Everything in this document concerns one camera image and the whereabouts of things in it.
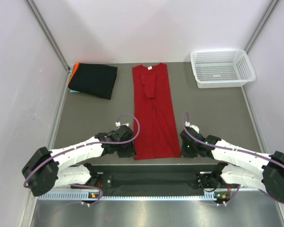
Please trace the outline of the red t shirt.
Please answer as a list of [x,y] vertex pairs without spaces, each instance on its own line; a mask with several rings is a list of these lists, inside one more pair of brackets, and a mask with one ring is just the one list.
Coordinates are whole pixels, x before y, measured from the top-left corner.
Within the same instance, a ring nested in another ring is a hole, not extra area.
[[180,157],[167,65],[133,67],[135,160]]

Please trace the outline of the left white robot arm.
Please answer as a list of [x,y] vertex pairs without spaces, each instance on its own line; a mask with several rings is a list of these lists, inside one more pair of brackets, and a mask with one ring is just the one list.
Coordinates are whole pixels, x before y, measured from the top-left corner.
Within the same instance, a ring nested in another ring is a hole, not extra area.
[[35,197],[51,189],[71,184],[91,188],[98,182],[97,173],[86,163],[91,158],[117,153],[119,157],[132,157],[134,132],[128,124],[109,133],[100,132],[86,141],[65,148],[49,150],[39,148],[22,169],[24,187]]

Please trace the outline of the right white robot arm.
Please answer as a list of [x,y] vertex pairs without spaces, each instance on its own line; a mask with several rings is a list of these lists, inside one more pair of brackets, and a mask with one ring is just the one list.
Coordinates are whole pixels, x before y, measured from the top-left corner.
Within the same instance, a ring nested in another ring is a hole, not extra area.
[[284,204],[284,153],[245,150],[213,135],[204,137],[196,126],[185,127],[180,137],[183,157],[219,161],[210,176],[215,187],[225,184],[253,187]]

